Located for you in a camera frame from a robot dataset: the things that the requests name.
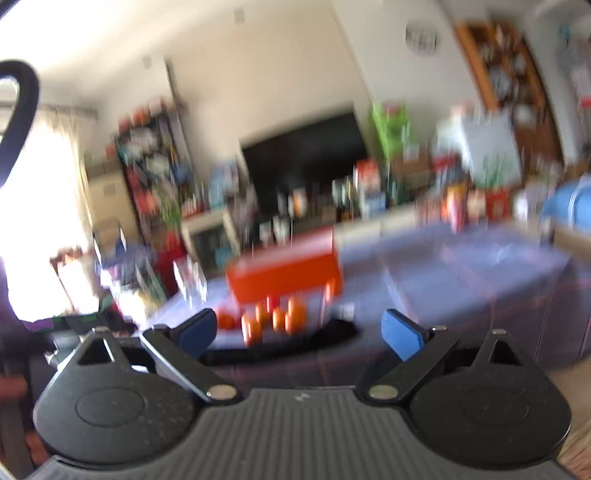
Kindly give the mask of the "plaid blue bedsheet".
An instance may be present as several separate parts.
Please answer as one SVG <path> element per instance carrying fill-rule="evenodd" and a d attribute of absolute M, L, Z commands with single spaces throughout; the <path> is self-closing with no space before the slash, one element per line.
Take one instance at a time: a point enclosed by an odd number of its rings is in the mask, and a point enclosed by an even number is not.
<path fill-rule="evenodd" d="M 339 249 L 339 265 L 342 293 L 331 312 L 353 320 L 352 339 L 256 361 L 238 332 L 222 332 L 214 347 L 235 356 L 217 373 L 242 389 L 351 385 L 386 351 L 381 318 L 390 308 L 472 340 L 504 329 L 545 370 L 590 353 L 589 266 L 509 228 L 455 234 L 431 225 L 369 237 Z"/>

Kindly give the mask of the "white microwave cabinet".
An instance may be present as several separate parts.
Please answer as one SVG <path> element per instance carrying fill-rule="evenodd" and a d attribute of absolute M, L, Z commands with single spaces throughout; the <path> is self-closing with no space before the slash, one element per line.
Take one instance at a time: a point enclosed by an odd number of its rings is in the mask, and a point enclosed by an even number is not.
<path fill-rule="evenodd" d="M 228 208 L 185 218 L 180 229 L 188 254 L 207 279 L 222 275 L 226 265 L 240 255 L 238 233 Z"/>

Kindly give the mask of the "orange cardboard box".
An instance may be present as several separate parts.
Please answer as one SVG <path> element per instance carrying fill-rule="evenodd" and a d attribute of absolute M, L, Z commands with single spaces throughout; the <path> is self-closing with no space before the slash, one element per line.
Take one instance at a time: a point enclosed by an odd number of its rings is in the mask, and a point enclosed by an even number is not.
<path fill-rule="evenodd" d="M 225 269 L 228 288 L 240 304 L 332 286 L 342 293 L 342 266 L 334 230 L 298 235 L 290 244 L 259 248 Z"/>

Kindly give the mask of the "bookshelf with books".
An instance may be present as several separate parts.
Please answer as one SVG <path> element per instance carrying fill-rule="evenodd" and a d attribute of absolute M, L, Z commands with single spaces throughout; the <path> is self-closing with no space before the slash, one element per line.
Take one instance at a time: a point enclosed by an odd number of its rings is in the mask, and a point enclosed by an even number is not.
<path fill-rule="evenodd" d="M 180 238 L 182 205 L 195 193 L 179 108 L 136 109 L 119 119 L 113 143 L 142 241 L 171 249 Z"/>

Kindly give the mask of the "black television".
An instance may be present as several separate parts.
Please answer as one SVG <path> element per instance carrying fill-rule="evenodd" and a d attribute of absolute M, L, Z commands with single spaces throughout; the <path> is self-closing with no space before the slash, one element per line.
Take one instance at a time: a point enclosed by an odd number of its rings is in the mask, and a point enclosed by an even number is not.
<path fill-rule="evenodd" d="M 356 115 L 339 112 L 240 146 L 259 211 L 276 214 L 277 196 L 304 188 L 325 191 L 369 158 Z"/>

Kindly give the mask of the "white mini fridge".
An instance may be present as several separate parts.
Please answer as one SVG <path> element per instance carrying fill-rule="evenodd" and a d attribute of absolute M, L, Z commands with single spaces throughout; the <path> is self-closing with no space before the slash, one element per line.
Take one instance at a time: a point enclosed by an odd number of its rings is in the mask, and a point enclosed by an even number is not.
<path fill-rule="evenodd" d="M 463 169 L 479 189 L 498 190 L 522 183 L 522 165 L 507 113 L 449 117 L 437 124 L 438 145 L 460 153 Z"/>

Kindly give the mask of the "green plastic shelf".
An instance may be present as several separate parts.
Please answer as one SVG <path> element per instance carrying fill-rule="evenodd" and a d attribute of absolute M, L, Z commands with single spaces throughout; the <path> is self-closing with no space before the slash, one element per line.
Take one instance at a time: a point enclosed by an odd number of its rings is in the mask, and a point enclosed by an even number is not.
<path fill-rule="evenodd" d="M 374 102 L 370 110 L 383 157 L 391 161 L 411 141 L 412 127 L 405 103 Z"/>

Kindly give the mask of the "wooden bookshelf right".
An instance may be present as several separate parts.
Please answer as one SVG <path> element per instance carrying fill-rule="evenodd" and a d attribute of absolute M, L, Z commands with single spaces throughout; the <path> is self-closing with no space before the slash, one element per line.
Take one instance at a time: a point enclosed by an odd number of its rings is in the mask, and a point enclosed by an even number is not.
<path fill-rule="evenodd" d="M 549 98 L 524 35 L 507 21 L 460 21 L 455 32 L 485 110 L 510 117 L 526 165 L 562 164 Z"/>

